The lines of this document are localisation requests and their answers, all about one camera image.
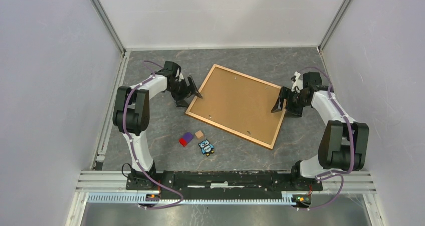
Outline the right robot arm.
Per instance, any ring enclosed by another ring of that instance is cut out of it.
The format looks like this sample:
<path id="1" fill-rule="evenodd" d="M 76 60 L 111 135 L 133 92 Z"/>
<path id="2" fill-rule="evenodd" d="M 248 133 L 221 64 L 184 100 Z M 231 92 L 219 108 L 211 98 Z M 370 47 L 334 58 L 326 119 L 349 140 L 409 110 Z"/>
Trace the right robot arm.
<path id="1" fill-rule="evenodd" d="M 281 87 L 271 112 L 301 117 L 305 107 L 315 109 L 325 124 L 318 152 L 291 168 L 289 182 L 296 190 L 315 187 L 323 179 L 363 168 L 369 127 L 348 115 L 337 101 L 332 85 L 323 85 L 318 72 L 295 72 L 292 87 Z"/>

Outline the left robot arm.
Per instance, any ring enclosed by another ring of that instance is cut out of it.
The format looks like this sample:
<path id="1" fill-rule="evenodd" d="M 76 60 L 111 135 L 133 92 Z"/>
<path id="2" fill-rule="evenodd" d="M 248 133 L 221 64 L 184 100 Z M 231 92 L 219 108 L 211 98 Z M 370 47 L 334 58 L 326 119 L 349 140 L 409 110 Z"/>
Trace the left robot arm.
<path id="1" fill-rule="evenodd" d="M 192 76 L 185 77 L 181 66 L 166 61 L 159 71 L 152 71 L 149 77 L 133 86 L 117 89 L 112 121 L 127 142 L 131 163 L 127 189 L 149 190 L 159 185 L 154 160 L 147 142 L 147 128 L 150 122 L 150 99 L 168 91 L 177 107 L 187 108 L 190 96 L 202 98 Z"/>

